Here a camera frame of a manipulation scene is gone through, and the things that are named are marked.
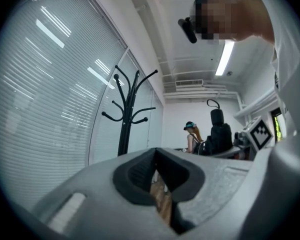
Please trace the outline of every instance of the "cap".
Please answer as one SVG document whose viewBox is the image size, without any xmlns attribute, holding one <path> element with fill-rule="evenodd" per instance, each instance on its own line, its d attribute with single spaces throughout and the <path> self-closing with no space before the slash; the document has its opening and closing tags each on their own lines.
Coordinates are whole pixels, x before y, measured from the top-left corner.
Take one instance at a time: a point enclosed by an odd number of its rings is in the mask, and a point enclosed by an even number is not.
<svg viewBox="0 0 300 240">
<path fill-rule="evenodd" d="M 196 126 L 196 124 L 194 123 L 194 122 L 187 122 L 186 124 L 185 124 L 185 127 L 183 128 L 183 130 L 184 131 L 186 131 L 187 130 L 187 128 L 193 128 L 193 127 L 195 127 Z"/>
</svg>

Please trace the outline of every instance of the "woman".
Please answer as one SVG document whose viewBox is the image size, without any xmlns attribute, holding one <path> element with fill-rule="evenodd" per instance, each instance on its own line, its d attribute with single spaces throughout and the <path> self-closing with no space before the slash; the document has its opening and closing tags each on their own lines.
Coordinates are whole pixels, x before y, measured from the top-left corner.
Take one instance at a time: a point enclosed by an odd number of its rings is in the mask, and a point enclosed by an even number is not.
<svg viewBox="0 0 300 240">
<path fill-rule="evenodd" d="M 193 154 L 195 147 L 198 143 L 202 142 L 199 129 L 194 122 L 187 122 L 183 130 L 187 131 L 189 135 L 186 137 L 188 140 L 188 149 L 186 152 Z"/>
</svg>

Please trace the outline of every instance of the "black coat rack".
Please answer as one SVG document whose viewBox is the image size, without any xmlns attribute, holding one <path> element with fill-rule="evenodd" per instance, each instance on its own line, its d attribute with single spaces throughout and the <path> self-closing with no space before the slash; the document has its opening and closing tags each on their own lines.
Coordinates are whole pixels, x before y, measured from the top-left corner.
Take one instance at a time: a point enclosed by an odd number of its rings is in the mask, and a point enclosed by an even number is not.
<svg viewBox="0 0 300 240">
<path fill-rule="evenodd" d="M 130 81 L 129 81 L 128 77 L 126 76 L 126 74 L 118 67 L 118 65 L 116 65 L 115 68 L 124 76 L 124 78 L 128 82 L 128 86 L 129 86 L 129 92 L 128 92 L 128 95 L 125 99 L 124 93 L 123 93 L 122 88 L 121 88 L 121 84 L 119 82 L 119 75 L 115 74 L 113 76 L 114 79 L 115 79 L 116 85 L 118 86 L 120 95 L 121 95 L 121 99 L 122 99 L 122 102 L 123 102 L 123 108 L 119 104 L 117 104 L 114 100 L 112 101 L 112 103 L 114 105 L 116 105 L 122 111 L 122 117 L 120 119 L 114 119 L 104 111 L 101 114 L 103 116 L 105 116 L 106 118 L 114 121 L 114 122 L 120 122 L 121 120 L 123 121 L 122 122 L 122 127 L 121 127 L 119 147 L 118 147 L 118 156 L 121 156 L 121 155 L 124 155 L 124 154 L 128 153 L 131 125 L 132 124 L 137 125 L 137 124 L 148 121 L 147 117 L 145 117 L 144 119 L 141 119 L 139 121 L 133 121 L 135 116 L 137 114 L 139 114 L 140 112 L 156 109 L 155 107 L 143 108 L 143 109 L 138 110 L 134 114 L 132 114 L 133 110 L 134 110 L 135 100 L 136 100 L 137 91 L 138 91 L 139 87 L 148 78 L 150 78 L 154 74 L 158 73 L 158 70 L 155 70 L 154 72 L 152 72 L 151 74 L 146 76 L 144 79 L 142 79 L 142 81 L 139 84 L 138 84 L 138 78 L 139 78 L 139 75 L 140 75 L 140 71 L 138 70 L 135 73 L 134 81 L 133 81 L 133 84 L 132 84 L 132 87 L 131 87 Z"/>
</svg>

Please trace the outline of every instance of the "air vent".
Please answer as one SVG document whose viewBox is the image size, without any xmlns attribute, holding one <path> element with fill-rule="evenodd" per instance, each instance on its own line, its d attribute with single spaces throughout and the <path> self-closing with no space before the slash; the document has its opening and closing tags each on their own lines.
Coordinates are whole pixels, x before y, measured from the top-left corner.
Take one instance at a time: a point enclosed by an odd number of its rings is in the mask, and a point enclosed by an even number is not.
<svg viewBox="0 0 300 240">
<path fill-rule="evenodd" d="M 202 79 L 198 80 L 183 80 L 183 81 L 176 81 L 175 88 L 194 88 L 194 87 L 202 87 L 204 81 Z"/>
</svg>

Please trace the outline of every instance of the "long hair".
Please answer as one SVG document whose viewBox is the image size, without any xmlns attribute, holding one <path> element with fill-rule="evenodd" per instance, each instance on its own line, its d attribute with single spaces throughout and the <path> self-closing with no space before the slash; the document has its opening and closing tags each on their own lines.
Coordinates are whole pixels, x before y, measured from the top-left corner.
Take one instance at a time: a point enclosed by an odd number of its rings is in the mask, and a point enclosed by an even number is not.
<svg viewBox="0 0 300 240">
<path fill-rule="evenodd" d="M 195 126 L 195 127 L 193 128 L 193 132 L 194 132 L 194 134 L 196 135 L 196 138 L 197 138 L 200 142 L 202 142 L 202 138 L 201 138 L 201 135 L 200 135 L 200 131 L 199 131 L 199 128 L 198 128 L 197 126 Z"/>
</svg>

